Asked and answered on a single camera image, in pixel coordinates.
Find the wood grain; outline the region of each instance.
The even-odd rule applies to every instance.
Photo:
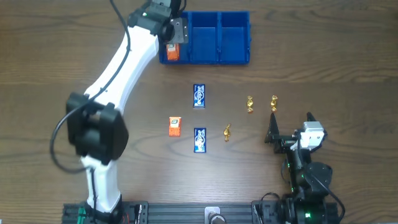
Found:
[[[141,1],[116,4],[127,16]],[[346,206],[343,223],[397,221],[398,2],[190,0],[187,9],[250,11],[251,63],[150,63],[125,109],[124,199],[250,202],[289,192],[279,175],[283,156],[263,143],[276,94],[282,133],[301,127],[307,111],[329,132],[313,160],[334,170],[331,189]],[[66,175],[52,164],[49,138],[70,92],[97,79],[122,36],[108,1],[0,2],[3,223],[60,223],[63,203],[87,197],[84,174]],[[192,110],[194,83],[206,83],[205,110]],[[248,95],[253,114],[246,113]],[[180,138],[168,137],[169,116],[182,117]],[[203,155],[192,149],[196,126],[208,128]],[[57,152],[64,164],[79,166],[65,131]]]

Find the blue tray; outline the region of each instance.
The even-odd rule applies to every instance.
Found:
[[[167,60],[165,45],[159,49],[163,64],[242,65],[250,61],[250,13],[185,11],[189,42],[180,44],[180,60]]]

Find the blue wrapper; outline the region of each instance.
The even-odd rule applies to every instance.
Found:
[[[206,152],[206,128],[194,128],[195,142],[193,152],[205,153]]]
[[[193,107],[204,108],[205,107],[205,84],[194,84],[193,85]]]

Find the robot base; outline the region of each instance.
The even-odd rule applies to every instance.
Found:
[[[225,217],[227,223],[253,223],[261,224],[257,211],[253,208],[258,207],[259,201],[252,203],[148,203],[148,202],[123,202],[124,219],[120,223],[137,224],[164,224],[164,223],[205,223],[205,208],[219,207],[221,215]],[[279,224],[277,221],[276,201],[263,201],[264,221],[267,224]],[[96,221],[97,224],[108,224]],[[63,224],[92,224],[90,217],[86,217],[84,212],[84,202],[79,204],[65,204],[62,215]]]

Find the blue bin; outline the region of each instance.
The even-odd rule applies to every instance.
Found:
[[[159,49],[162,64],[244,65],[250,61],[250,14],[185,11],[189,42],[180,44],[180,60],[167,60],[165,45]]]

